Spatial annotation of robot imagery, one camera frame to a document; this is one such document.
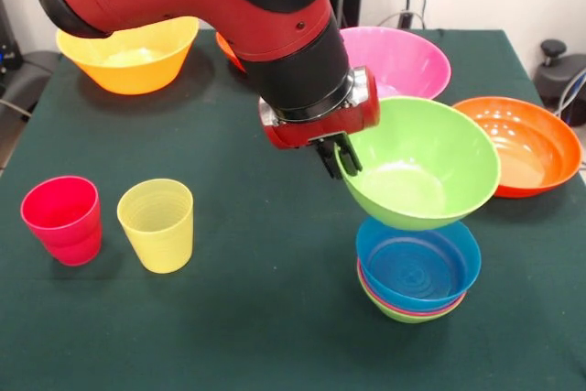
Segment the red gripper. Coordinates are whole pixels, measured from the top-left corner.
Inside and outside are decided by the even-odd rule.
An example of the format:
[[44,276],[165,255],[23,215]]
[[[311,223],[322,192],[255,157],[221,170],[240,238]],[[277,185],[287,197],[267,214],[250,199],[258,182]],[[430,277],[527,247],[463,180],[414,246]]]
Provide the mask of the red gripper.
[[[352,88],[341,104],[308,122],[280,119],[262,98],[258,100],[259,117],[269,141],[277,148],[288,149],[305,147],[318,139],[314,142],[315,149],[332,179],[342,179],[335,157],[335,145],[346,174],[357,176],[363,166],[347,134],[376,126],[380,120],[380,105],[372,72],[362,66],[353,69],[349,78],[352,80]],[[335,135],[334,141],[320,139],[332,135]]]

